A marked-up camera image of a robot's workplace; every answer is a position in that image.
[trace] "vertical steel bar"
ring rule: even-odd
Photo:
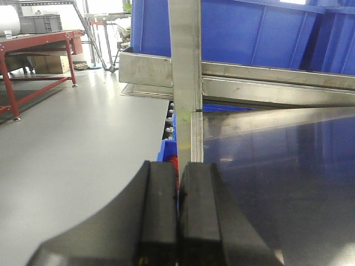
[[[201,2],[169,0],[179,172],[191,158],[191,113],[202,110]]]
[[[106,21],[106,19],[103,20],[103,24],[104,24],[104,33],[105,33],[107,51],[108,51],[108,53],[109,53],[109,60],[110,60],[111,66],[112,66],[112,65],[113,65],[112,53],[111,53],[111,47],[110,47],[109,34],[108,34],[108,32],[107,32],[107,21]]]
[[[18,110],[18,105],[17,105],[17,102],[16,102],[15,94],[13,92],[11,80],[10,80],[8,74],[7,74],[8,73],[8,69],[7,69],[7,66],[6,66],[6,61],[5,61],[5,56],[4,55],[1,55],[1,57],[0,57],[0,71],[1,71],[3,79],[4,79],[6,92],[7,92],[7,96],[9,97],[12,113],[13,113],[13,115],[15,117],[19,117],[20,116],[20,112]]]
[[[72,75],[73,87],[76,87],[77,86],[77,79],[75,77],[75,71],[74,71],[74,67],[73,67],[73,57],[72,57],[72,51],[70,49],[70,38],[67,38],[65,40],[65,48],[67,50],[70,73]]]

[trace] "epoxy floor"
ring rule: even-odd
[[[168,102],[120,96],[118,73],[77,78],[78,88],[67,81],[21,122],[0,125],[0,266],[25,265],[42,241],[94,214],[156,159]]]

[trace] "blue storage crate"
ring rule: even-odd
[[[319,7],[355,7],[355,0],[309,0],[308,4]]]
[[[321,7],[272,0],[202,0],[202,59],[298,69]],[[136,0],[135,53],[171,56],[168,0]]]
[[[178,149],[176,147],[176,140],[162,140],[156,160],[158,162],[166,162],[170,156],[177,154]]]
[[[355,75],[355,8],[328,9],[309,70]]]

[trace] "metal frame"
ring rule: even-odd
[[[169,0],[169,18],[176,127],[179,129],[177,155],[182,173],[189,161],[199,161],[191,157],[191,149],[200,148],[191,138],[191,113],[202,110],[201,1]]]
[[[74,54],[81,53],[82,49],[80,37],[84,35],[82,30],[66,30],[62,32],[54,32],[54,33],[47,33],[47,34],[38,34],[38,35],[30,35],[26,37],[16,38],[16,39],[0,39],[0,71],[2,73],[3,80],[5,83],[7,95],[9,97],[10,105],[8,106],[0,106],[0,114],[12,110],[13,115],[15,116],[15,121],[19,121],[21,118],[19,112],[19,106],[32,100],[36,96],[58,86],[59,84],[71,80],[73,82],[73,87],[77,86],[77,80],[75,78],[75,72],[73,68],[73,60],[72,60],[72,50]],[[65,51],[67,52],[68,60],[69,60],[69,67],[71,76],[62,77],[62,78],[10,78],[8,76],[8,68],[6,66],[6,57],[8,57],[8,53],[16,51],[21,52],[22,49],[26,53],[30,52],[31,49],[29,47],[34,47],[34,52],[38,52],[39,49],[36,48],[38,45],[48,44],[48,43],[55,43],[63,41],[65,43]],[[12,81],[31,81],[31,80],[55,80],[53,84],[45,86],[40,90],[20,99],[16,100],[14,95]]]

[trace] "metal sheet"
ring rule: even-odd
[[[202,109],[201,1],[169,0],[169,21],[177,156],[182,173],[191,160],[191,113]]]
[[[264,80],[286,84],[301,84],[325,88],[355,89],[355,76],[315,73],[287,69],[258,68],[253,66],[203,62],[202,73],[226,78]]]
[[[355,108],[204,113],[204,162],[285,265],[355,264]]]
[[[171,60],[169,57],[120,53],[120,82],[151,86],[172,87]]]
[[[334,107],[355,106],[355,92],[264,81],[203,78],[204,98],[266,106]]]
[[[122,82],[155,85],[167,84],[171,86],[171,67],[165,63],[167,57],[157,55],[136,54],[129,48],[120,53],[121,69],[130,69],[120,73]],[[165,68],[168,74],[152,71],[149,67]],[[330,73],[312,73],[286,69],[259,68],[254,66],[236,65],[218,62],[202,62],[202,74],[213,77],[238,78],[248,80],[272,81],[284,84],[298,84],[319,86],[324,88],[355,89],[355,76]]]
[[[151,87],[145,87],[144,94],[139,96],[150,97],[154,94],[155,98],[166,99],[166,90],[160,93],[161,89],[152,86],[171,87],[170,59],[135,54],[130,51],[129,49],[121,53],[120,81],[150,85]],[[226,105],[239,103],[258,108],[355,105],[355,94],[352,90],[355,87],[353,76],[209,62],[202,63],[202,73],[204,74],[202,79],[204,100],[212,103]],[[184,103],[190,99],[186,91],[179,92],[184,95],[182,96]]]
[[[173,89],[158,86],[127,84],[122,90],[121,95],[172,100]]]

